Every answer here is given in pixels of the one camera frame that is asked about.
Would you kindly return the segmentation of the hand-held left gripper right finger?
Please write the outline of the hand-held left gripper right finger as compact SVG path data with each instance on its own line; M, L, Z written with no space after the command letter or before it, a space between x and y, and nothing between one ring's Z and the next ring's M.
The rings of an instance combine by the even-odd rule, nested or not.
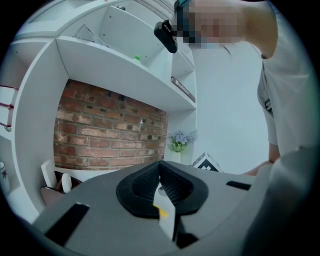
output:
M204 238L245 198L254 177L159 165L159 225L179 248Z

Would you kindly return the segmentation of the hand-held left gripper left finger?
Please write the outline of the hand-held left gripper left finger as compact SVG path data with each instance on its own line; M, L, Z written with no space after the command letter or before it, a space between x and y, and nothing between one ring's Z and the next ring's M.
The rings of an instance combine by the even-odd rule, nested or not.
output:
M173 242L158 220L135 217L119 203L118 183L143 164L90 178L46 207L34 221L46 233L75 203L89 209L76 227L65 248L77 253L170 253Z

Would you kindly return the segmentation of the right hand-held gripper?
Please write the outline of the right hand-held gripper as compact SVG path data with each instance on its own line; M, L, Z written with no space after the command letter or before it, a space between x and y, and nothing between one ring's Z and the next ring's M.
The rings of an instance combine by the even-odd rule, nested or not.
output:
M199 156L191 166L202 170L223 173L220 165L207 152Z

